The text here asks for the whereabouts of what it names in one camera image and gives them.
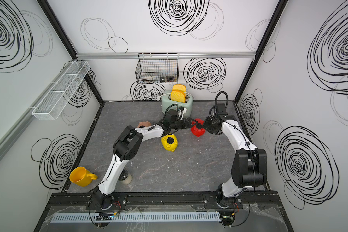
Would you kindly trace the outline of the red piggy bank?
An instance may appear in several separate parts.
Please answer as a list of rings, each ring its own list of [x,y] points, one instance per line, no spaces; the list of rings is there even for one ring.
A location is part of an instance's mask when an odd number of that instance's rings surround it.
[[[191,132],[196,137],[201,137],[205,134],[206,130],[203,127],[204,121],[201,119],[195,119],[195,121],[192,122]]]

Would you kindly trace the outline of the yellow piggy bank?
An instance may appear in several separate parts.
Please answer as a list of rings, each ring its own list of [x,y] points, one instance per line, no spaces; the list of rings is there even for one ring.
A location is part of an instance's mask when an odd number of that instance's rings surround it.
[[[178,147],[178,140],[174,134],[168,134],[161,138],[162,146],[165,150],[174,152]]]

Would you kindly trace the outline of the pink piggy bank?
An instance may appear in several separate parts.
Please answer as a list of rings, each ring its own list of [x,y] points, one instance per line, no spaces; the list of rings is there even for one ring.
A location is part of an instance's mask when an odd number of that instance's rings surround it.
[[[138,128],[145,128],[145,127],[150,127],[150,126],[152,126],[151,122],[149,122],[149,121],[141,121],[141,122],[139,122],[137,127]]]

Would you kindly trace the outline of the black plug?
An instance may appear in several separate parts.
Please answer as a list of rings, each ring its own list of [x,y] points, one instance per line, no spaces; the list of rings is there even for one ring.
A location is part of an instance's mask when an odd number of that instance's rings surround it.
[[[174,142],[175,142],[175,139],[173,138],[173,137],[168,137],[167,139],[166,139],[166,142],[167,142],[167,144],[173,144]]]

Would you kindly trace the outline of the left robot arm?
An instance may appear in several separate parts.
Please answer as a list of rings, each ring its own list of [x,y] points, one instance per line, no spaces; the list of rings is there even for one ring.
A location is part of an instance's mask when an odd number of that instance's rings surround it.
[[[92,200],[103,210],[110,208],[113,204],[111,194],[116,189],[119,177],[128,161],[137,155],[142,142],[162,138],[172,134],[171,130],[189,129],[197,124],[198,122],[192,118],[183,119],[177,109],[167,110],[164,117],[151,126],[143,128],[127,126],[114,142],[112,160],[102,181],[93,190]]]

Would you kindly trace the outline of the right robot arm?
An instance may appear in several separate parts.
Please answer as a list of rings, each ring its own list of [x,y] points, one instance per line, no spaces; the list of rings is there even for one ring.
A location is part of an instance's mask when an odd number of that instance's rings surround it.
[[[242,131],[236,118],[226,112],[226,104],[214,104],[203,124],[210,134],[224,134],[235,150],[231,177],[217,189],[217,203],[267,183],[267,153],[258,149]]]

